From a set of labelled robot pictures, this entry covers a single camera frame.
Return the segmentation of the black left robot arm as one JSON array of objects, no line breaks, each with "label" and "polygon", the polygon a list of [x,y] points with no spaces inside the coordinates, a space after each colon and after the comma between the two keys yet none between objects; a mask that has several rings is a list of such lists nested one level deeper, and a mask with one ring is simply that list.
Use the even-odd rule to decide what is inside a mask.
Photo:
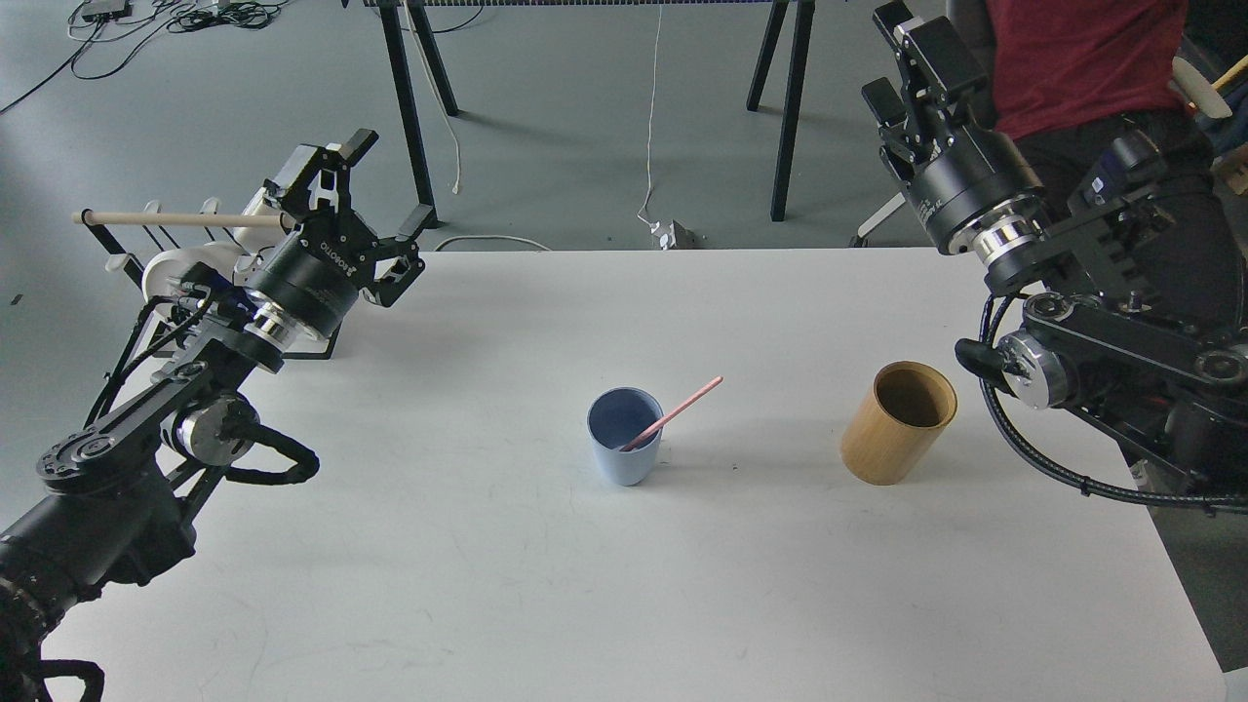
[{"label": "black left robot arm", "polygon": [[41,645],[75,605],[110,583],[147,585],[193,555],[193,520],[218,483],[292,486],[317,453],[261,422],[240,386],[278,371],[296,339],[333,341],[358,299],[392,306],[424,270],[422,204],[392,237],[352,209],[349,175],[377,142],[361,129],[343,145],[300,145],[263,186],[285,241],[246,284],[197,261],[144,302],[168,331],[126,346],[89,418],[35,463],[46,497],[2,532],[2,698],[47,701],[47,680],[75,677],[102,697],[89,661],[46,660]]}]

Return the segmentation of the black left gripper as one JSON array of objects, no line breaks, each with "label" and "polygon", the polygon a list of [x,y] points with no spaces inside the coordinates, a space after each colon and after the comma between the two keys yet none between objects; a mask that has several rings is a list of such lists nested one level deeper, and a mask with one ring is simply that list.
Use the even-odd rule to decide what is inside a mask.
[{"label": "black left gripper", "polygon": [[[342,145],[300,145],[265,181],[265,204],[291,224],[250,289],[317,339],[338,329],[361,289],[366,302],[388,309],[426,269],[418,237],[437,226],[433,206],[417,205],[393,237],[379,241],[352,209],[352,169],[378,140],[374,130],[358,129]],[[369,254],[391,262],[374,280]]]}]

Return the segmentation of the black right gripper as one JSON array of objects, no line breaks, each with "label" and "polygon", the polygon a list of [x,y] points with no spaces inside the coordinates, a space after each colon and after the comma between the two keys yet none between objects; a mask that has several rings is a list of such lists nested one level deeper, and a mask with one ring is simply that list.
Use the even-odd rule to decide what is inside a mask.
[{"label": "black right gripper", "polygon": [[[948,17],[922,19],[904,1],[874,9],[874,24],[897,65],[901,87],[879,77],[862,87],[877,120],[879,155],[902,182],[938,254],[998,205],[1040,197],[1041,179],[1011,137],[977,126],[988,75]],[[935,152],[935,137],[950,135]]]}]

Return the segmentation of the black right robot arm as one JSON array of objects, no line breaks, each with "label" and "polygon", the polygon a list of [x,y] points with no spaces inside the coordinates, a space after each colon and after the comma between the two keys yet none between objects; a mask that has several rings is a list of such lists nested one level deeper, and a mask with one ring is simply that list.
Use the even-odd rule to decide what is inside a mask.
[{"label": "black right robot arm", "polygon": [[[1109,142],[1067,199],[1045,214],[1035,169],[981,125],[972,101],[985,67],[948,17],[886,2],[874,22],[902,79],[862,89],[879,156],[940,254],[986,266],[978,339],[955,344],[995,426],[1042,473],[1106,498],[1207,513],[1246,512],[1246,329],[1181,315],[1134,261],[1172,226],[1159,209],[1159,147],[1139,130]],[[1030,408],[1070,410],[1163,475],[1162,490],[1123,488],[1041,453],[1003,413],[998,392]]]}]

